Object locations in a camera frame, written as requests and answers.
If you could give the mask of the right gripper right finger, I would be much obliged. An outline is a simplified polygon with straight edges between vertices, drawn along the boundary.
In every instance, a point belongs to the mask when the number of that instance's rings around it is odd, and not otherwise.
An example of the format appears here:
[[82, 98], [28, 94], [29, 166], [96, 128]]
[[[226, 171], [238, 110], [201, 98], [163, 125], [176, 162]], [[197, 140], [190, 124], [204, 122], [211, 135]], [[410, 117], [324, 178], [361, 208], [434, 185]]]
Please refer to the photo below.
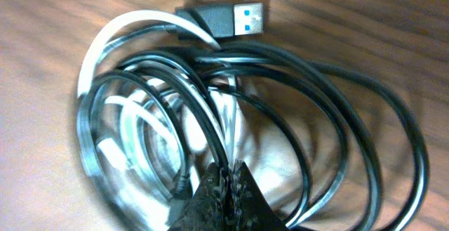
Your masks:
[[226, 224], [229, 230], [284, 231], [288, 228], [264, 198], [248, 166], [235, 161], [227, 176]]

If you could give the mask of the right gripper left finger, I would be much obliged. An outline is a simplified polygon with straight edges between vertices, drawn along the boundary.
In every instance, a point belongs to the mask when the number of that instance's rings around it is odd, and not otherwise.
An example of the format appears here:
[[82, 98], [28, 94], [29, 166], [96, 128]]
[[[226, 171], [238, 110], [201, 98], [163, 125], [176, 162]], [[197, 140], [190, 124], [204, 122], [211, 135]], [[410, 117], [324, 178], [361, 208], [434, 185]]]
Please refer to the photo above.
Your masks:
[[193, 197], [187, 201], [170, 231], [228, 231], [230, 214], [229, 167], [212, 163]]

